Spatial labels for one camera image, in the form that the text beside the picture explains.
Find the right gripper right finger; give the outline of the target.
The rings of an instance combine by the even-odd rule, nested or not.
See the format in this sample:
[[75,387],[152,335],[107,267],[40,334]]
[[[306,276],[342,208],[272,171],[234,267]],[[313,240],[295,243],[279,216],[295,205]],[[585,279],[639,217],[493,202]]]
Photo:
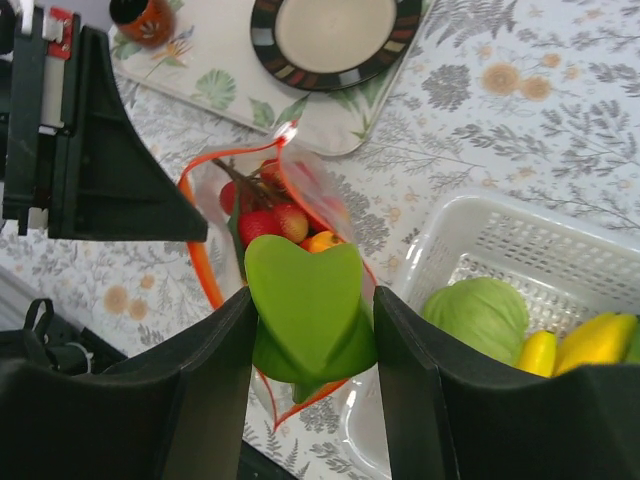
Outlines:
[[639,369],[556,378],[497,362],[374,294],[378,372],[396,479],[635,479]]

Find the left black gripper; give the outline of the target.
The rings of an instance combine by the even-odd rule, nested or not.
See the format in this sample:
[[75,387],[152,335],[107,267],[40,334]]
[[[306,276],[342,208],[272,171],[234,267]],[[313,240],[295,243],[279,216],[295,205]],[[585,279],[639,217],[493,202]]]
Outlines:
[[106,34],[34,1],[1,4],[1,218],[54,239],[207,237],[129,120]]

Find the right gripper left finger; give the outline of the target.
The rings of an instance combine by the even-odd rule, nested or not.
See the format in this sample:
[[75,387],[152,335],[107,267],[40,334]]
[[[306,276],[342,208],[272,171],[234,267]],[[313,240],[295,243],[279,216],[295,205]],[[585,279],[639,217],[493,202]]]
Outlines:
[[57,372],[35,320],[1,335],[5,479],[233,479],[257,312],[247,289],[98,374]]

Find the red lychee bunch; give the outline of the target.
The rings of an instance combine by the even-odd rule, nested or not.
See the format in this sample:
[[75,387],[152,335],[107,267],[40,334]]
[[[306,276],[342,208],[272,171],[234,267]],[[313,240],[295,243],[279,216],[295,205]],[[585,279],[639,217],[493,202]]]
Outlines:
[[308,237],[308,216],[286,191],[276,159],[263,161],[249,174],[237,170],[232,160],[212,163],[229,177],[219,193],[219,204],[243,249],[263,235],[281,236],[294,244]]

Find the green starfruit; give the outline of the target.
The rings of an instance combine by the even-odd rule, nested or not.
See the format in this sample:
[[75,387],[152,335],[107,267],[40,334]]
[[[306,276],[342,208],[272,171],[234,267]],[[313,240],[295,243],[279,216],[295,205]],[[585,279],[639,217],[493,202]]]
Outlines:
[[253,364],[290,384],[295,403],[376,364],[372,308],[355,245],[310,253],[263,235],[245,252],[245,272],[259,317]]

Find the clear zip bag orange zipper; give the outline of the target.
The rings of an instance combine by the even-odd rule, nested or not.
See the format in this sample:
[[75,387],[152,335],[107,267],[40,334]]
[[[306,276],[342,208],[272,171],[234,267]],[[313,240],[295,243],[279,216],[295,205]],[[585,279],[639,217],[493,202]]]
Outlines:
[[257,310],[254,388],[275,425],[331,395],[377,359],[375,278],[320,158],[281,122],[270,140],[203,153],[180,191],[209,238],[187,249],[213,307],[247,287]]

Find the red strawberry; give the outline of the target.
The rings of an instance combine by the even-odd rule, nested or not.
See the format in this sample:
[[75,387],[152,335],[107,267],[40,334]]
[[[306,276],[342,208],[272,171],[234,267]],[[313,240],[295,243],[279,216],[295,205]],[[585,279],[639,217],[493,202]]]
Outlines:
[[320,253],[342,243],[343,241],[337,235],[325,230],[306,238],[299,246],[309,253]]

